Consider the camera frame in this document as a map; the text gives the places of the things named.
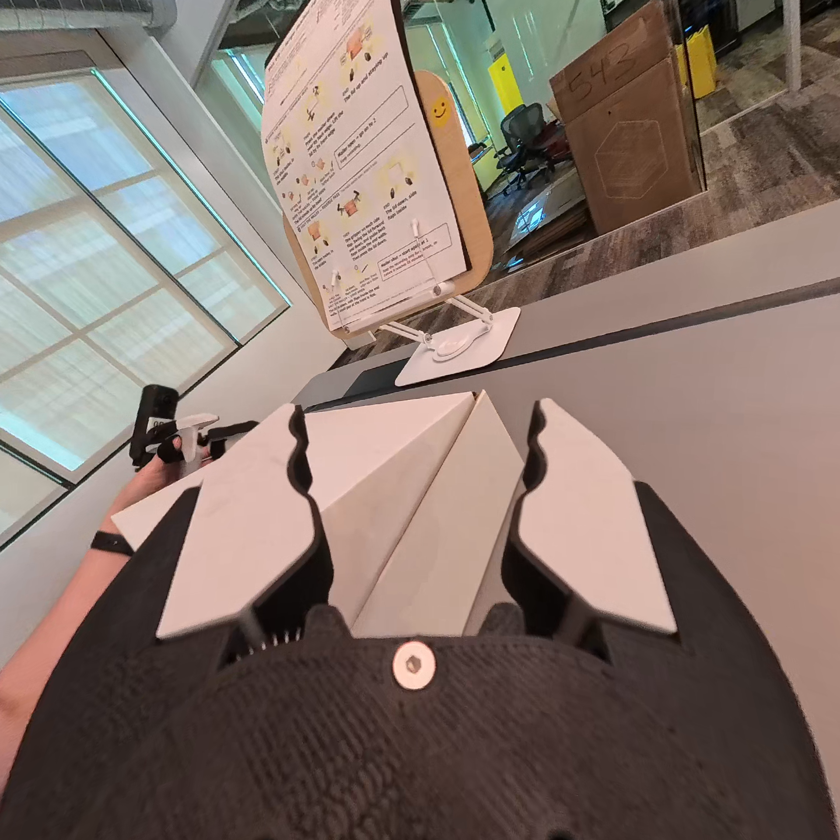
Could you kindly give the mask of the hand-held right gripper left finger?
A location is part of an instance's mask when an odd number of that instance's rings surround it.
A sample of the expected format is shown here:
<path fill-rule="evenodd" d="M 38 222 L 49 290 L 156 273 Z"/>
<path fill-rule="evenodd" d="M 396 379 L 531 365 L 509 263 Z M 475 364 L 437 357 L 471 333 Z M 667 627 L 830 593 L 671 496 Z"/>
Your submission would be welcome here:
<path fill-rule="evenodd" d="M 333 563 L 310 493 L 308 430 L 287 404 L 207 470 L 171 579 L 160 640 L 231 625 L 248 647 L 302 638 Z"/>

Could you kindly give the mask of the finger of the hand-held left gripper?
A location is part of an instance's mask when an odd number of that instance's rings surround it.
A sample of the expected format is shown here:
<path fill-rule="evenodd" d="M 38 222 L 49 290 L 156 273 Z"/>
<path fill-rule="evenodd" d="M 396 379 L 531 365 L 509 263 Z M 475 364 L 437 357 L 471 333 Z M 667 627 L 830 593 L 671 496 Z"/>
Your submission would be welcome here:
<path fill-rule="evenodd" d="M 206 430 L 219 421 L 219 415 L 199 413 L 175 421 L 175 437 L 184 461 L 195 461 L 207 445 Z"/>

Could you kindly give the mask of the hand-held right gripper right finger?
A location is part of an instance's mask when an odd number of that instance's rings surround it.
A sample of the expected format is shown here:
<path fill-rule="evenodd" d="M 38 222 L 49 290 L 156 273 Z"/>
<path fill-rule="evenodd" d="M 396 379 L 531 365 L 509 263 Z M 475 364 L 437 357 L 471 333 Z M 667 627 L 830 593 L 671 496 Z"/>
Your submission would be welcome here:
<path fill-rule="evenodd" d="M 631 472 L 549 398 L 534 403 L 501 580 L 529 635 L 577 645 L 607 621 L 677 633 Z"/>

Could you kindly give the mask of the white cardboard mailer box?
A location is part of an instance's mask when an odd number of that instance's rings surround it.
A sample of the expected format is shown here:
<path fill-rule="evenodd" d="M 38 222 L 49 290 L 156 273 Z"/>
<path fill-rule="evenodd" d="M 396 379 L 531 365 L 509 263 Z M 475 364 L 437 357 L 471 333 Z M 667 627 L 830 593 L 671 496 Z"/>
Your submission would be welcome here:
<path fill-rule="evenodd" d="M 523 469 L 489 396 L 305 418 L 310 493 L 333 566 L 327 604 L 358 637 L 462 635 Z M 116 515 L 133 549 L 151 550 L 154 530 L 172 536 L 176 567 L 197 492 L 219 460 Z"/>

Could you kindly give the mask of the person's left forearm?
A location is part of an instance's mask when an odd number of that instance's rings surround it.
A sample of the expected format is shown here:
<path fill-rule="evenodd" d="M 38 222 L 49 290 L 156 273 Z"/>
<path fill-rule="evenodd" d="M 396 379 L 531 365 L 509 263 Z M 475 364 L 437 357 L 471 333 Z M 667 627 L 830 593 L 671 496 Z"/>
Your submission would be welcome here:
<path fill-rule="evenodd" d="M 128 561 L 128 555 L 90 548 L 77 572 L 1 674 L 1 790 L 50 675 L 92 607 Z"/>

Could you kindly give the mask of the tall brown cardboard box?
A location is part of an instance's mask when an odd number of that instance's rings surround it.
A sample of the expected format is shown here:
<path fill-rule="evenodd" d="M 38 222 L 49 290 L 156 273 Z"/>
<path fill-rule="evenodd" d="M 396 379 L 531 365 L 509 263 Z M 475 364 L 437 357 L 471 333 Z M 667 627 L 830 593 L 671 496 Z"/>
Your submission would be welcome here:
<path fill-rule="evenodd" d="M 645 2 L 550 80 L 598 235 L 706 186 L 677 2 Z"/>

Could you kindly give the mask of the person's left hand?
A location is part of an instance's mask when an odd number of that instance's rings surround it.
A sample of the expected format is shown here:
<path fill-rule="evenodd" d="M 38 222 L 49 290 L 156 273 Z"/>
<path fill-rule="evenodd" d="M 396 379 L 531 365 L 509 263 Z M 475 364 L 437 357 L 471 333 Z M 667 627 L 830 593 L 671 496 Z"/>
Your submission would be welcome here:
<path fill-rule="evenodd" d="M 183 458 L 166 461 L 159 452 L 153 455 L 116 496 L 102 521 L 101 530 L 115 532 L 113 516 L 182 478 L 185 469 Z"/>

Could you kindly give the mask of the window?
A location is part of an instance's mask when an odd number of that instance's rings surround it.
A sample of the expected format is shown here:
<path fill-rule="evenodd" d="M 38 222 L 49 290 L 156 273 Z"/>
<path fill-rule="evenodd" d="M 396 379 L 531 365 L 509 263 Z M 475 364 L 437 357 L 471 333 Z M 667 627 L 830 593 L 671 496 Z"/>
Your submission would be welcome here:
<path fill-rule="evenodd" d="M 85 47 L 2 38 L 2 544 L 287 295 Z"/>

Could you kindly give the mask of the flattened cardboard pile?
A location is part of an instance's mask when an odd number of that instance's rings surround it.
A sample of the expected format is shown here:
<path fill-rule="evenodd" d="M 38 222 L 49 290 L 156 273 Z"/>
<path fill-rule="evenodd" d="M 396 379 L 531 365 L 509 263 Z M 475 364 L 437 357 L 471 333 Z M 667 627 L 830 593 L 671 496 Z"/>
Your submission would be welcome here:
<path fill-rule="evenodd" d="M 501 196 L 488 212 L 493 234 L 491 271 L 506 275 L 556 256 L 595 235 L 583 192 L 559 182 L 540 193 Z"/>

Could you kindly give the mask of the office chair with red seat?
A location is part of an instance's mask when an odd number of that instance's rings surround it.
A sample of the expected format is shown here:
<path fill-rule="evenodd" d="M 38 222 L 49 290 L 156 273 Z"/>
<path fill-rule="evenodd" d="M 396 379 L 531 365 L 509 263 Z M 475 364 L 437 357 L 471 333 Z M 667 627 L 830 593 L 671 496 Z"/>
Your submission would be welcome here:
<path fill-rule="evenodd" d="M 572 159 L 564 124 L 558 120 L 547 122 L 539 135 L 526 143 L 526 148 L 531 157 L 544 163 L 550 173 L 553 173 L 560 163 Z"/>

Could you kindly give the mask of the grey mesh office chair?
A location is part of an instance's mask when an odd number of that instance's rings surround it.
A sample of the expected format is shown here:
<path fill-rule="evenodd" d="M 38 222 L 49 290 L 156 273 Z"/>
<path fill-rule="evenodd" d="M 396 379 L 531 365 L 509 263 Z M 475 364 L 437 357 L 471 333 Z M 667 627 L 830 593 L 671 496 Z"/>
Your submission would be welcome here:
<path fill-rule="evenodd" d="M 500 130 L 506 145 L 496 152 L 497 168 L 508 177 L 502 188 L 503 195 L 510 189 L 522 189 L 530 173 L 545 162 L 544 152 L 537 147 L 537 140 L 545 129 L 541 104 L 522 104 L 509 112 L 501 121 Z"/>

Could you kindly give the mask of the yellow panel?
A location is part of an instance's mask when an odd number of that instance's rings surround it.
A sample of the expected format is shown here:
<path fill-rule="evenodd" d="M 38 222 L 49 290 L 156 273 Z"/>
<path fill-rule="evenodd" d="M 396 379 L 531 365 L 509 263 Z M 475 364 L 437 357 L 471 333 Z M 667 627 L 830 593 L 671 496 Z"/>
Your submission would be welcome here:
<path fill-rule="evenodd" d="M 522 95 L 506 52 L 503 51 L 491 63 L 488 72 L 504 113 L 523 104 Z"/>

